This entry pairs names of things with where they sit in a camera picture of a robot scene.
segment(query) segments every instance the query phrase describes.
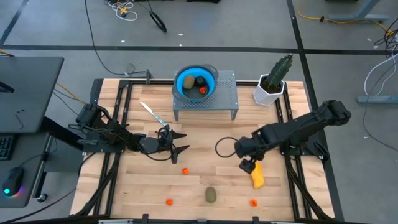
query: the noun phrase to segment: wooden tabletop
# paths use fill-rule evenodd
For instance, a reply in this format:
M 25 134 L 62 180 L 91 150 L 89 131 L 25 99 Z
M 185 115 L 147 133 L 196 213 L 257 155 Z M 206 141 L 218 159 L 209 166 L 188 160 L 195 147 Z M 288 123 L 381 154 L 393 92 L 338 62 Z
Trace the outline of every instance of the wooden tabletop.
M 118 79 L 103 81 L 98 104 L 113 112 Z M 308 101 L 302 82 L 287 82 L 290 104 L 294 118 L 308 113 Z M 157 162 L 143 154 L 125 151 L 121 156 L 111 218 L 141 218 L 149 214 L 154 219 L 184 220 L 294 220 L 284 158 L 279 149 L 267 152 L 262 163 L 265 184 L 254 189 L 251 176 L 242 171 L 237 156 L 227 159 L 218 157 L 214 147 L 225 136 L 250 137 L 251 133 L 265 125 L 277 122 L 275 105 L 261 107 L 253 99 L 254 86 L 238 86 L 239 111 L 231 121 L 230 111 L 181 111 L 179 121 L 174 120 L 171 85 L 134 85 L 127 129 L 156 137 L 162 125 L 141 105 L 146 103 L 153 112 L 170 127 L 188 136 L 174 141 L 176 146 L 191 145 L 178 157 L 177 164 L 171 161 Z M 284 108 L 283 97 L 280 98 Z M 119 110 L 121 120 L 123 110 Z M 233 141 L 225 140 L 218 146 L 221 154 L 233 152 Z M 169 152 L 153 157 L 166 158 Z M 71 213 L 79 211 L 90 199 L 98 186 L 103 154 L 96 154 L 83 166 L 77 185 Z M 334 217 L 330 194 L 321 161 L 313 156 L 302 156 L 307 189 L 326 214 Z M 189 174 L 183 175 L 182 169 Z M 217 201 L 205 201 L 205 189 L 216 189 Z M 106 194 L 102 200 L 104 213 Z M 300 215 L 304 217 L 302 198 L 298 195 Z M 165 204 L 172 199 L 174 204 Z M 251 207 L 250 200 L 258 201 Z

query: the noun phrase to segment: white planter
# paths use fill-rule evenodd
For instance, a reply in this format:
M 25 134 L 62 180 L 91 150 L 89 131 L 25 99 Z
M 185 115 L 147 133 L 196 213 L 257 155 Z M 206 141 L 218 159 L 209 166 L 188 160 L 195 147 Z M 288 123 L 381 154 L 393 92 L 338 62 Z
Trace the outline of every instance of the white planter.
M 268 76 L 268 74 L 260 76 L 259 83 L 257 84 L 257 87 L 253 92 L 254 101 L 261 106 L 269 106 L 273 104 L 275 100 L 278 99 L 278 97 L 283 94 L 286 85 L 285 81 L 282 81 L 282 88 L 280 89 L 279 93 L 268 93 L 260 87 L 262 78 L 266 76 Z

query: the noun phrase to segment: cactus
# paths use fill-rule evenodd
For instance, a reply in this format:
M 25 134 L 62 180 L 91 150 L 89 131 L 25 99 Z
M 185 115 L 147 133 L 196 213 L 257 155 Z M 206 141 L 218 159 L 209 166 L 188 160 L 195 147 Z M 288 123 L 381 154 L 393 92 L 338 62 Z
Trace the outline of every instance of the cactus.
M 280 82 L 285 77 L 289 68 L 292 66 L 293 55 L 288 54 L 281 58 L 272 68 L 270 74 L 266 79 L 263 79 L 261 87 L 268 90 L 276 90 L 279 87 Z

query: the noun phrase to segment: concrete floor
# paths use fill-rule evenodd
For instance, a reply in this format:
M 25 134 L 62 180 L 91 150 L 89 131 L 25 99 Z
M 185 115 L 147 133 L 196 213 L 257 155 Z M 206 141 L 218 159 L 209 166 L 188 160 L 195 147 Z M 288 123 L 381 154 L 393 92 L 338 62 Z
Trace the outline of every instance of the concrete floor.
M 0 0 L 0 35 L 18 10 L 22 0 Z M 98 0 L 87 0 L 96 45 L 99 46 L 194 46 L 194 47 L 265 47 L 296 49 L 297 44 L 285 1 L 222 0 L 185 3 L 152 1 L 154 11 L 164 20 L 168 33 L 163 34 L 138 5 L 134 11 L 138 20 L 117 19 L 110 7 Z M 294 0 L 302 13 L 325 16 L 330 12 L 355 10 L 359 4 L 316 0 Z M 381 1 L 373 13 L 385 13 L 395 19 L 395 0 Z M 297 18 L 305 49 L 374 50 L 373 42 L 383 36 L 383 30 L 368 22 L 338 25 Z M 90 32 L 84 2 L 79 0 L 29 0 L 6 45 L 90 46 Z M 87 50 L 8 50 L 18 56 L 62 56 L 65 58 L 58 82 L 67 86 L 82 100 L 88 101 L 95 78 L 114 77 L 99 63 L 93 51 Z M 174 72 L 193 63 L 211 63 L 220 70 L 236 70 L 238 79 L 256 80 L 267 73 L 284 54 L 255 52 L 156 52 L 101 51 L 109 69 L 125 72 L 129 63 L 137 70 L 149 69 L 156 78 L 172 78 Z M 362 125 L 364 107 L 355 102 L 363 95 L 363 81 L 373 66 L 384 60 L 381 55 L 308 55 L 308 66 L 318 103 L 341 100 L 352 112 L 351 121 L 342 127 L 326 128 L 326 137 L 341 205 L 346 221 L 364 223 L 395 223 L 398 219 L 398 152 L 371 138 Z M 373 85 L 383 72 L 375 71 L 369 81 Z M 286 80 L 304 81 L 299 56 Z M 397 94 L 398 77 L 385 86 L 385 94 Z M 65 99 L 75 110 L 81 104 Z M 367 126 L 380 140 L 396 146 L 398 134 L 396 106 L 368 106 Z M 66 126 L 74 122 L 58 98 L 52 98 L 47 116 Z M 0 221 L 33 212 L 60 198 L 76 186 L 76 174 L 52 174 L 47 177 L 45 191 L 50 198 L 40 204 L 31 200 L 26 208 L 0 209 Z M 54 207 L 27 220 L 66 217 L 73 195 Z

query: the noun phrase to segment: white cable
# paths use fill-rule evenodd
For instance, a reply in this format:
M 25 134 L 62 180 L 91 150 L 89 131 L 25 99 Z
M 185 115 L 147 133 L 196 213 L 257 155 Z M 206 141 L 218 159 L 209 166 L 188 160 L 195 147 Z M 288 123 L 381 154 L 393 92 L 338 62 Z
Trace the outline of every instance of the white cable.
M 368 91 L 366 91 L 366 82 L 368 81 L 368 78 L 369 78 L 369 76 L 372 74 L 373 70 L 375 70 L 378 66 L 381 66 L 381 65 L 383 65 L 384 63 L 389 62 L 390 60 L 393 60 L 393 61 L 394 61 L 394 71 L 391 73 L 391 75 L 389 75 L 389 76 L 383 81 L 383 83 L 382 83 L 382 85 L 381 85 L 381 89 L 380 89 L 380 91 L 376 94 L 376 96 L 379 95 L 379 94 L 381 93 L 381 91 L 383 91 L 385 82 L 386 82 L 393 74 L 395 74 L 395 72 L 396 72 L 396 66 L 395 66 L 396 60 L 395 60 L 395 57 L 398 55 L 398 54 L 395 54 L 395 55 L 393 54 L 393 52 L 395 51 L 395 49 L 396 49 L 396 46 L 395 46 L 394 49 L 392 49 L 392 51 L 391 51 L 391 56 L 392 56 L 392 57 L 390 57 L 389 59 L 387 59 L 387 60 L 381 62 L 381 63 L 378 64 L 378 65 L 376 65 L 374 68 L 372 68 L 372 70 L 371 70 L 371 71 L 368 73 L 368 75 L 366 76 L 365 82 L 364 82 L 364 85 L 363 85 L 363 89 L 364 89 L 364 91 L 365 91 L 366 96 L 369 96 Z
M 132 8 L 134 7 L 134 5 L 133 5 L 132 2 L 120 2 L 120 4 L 122 4 L 123 7 L 126 7 L 126 8 L 128 8 L 128 9 L 132 9 Z M 126 13 L 126 14 L 128 14 L 128 13 L 133 13 L 133 14 L 136 15 L 135 18 L 133 18 L 133 19 L 126 19 L 126 18 L 123 18 L 123 17 L 119 16 L 119 14 L 118 14 L 118 12 L 120 12 L 121 10 L 120 10 L 120 8 L 118 7 L 118 4 L 117 4 L 117 3 L 111 4 L 111 2 L 108 1 L 108 5 L 112 7 L 113 11 L 115 11 L 115 14 L 116 14 L 116 16 L 117 16 L 119 19 L 122 19 L 122 20 L 125 20 L 125 21 L 135 21 L 135 20 L 138 18 L 137 13 L 131 12 L 131 11 L 126 11 L 125 13 Z

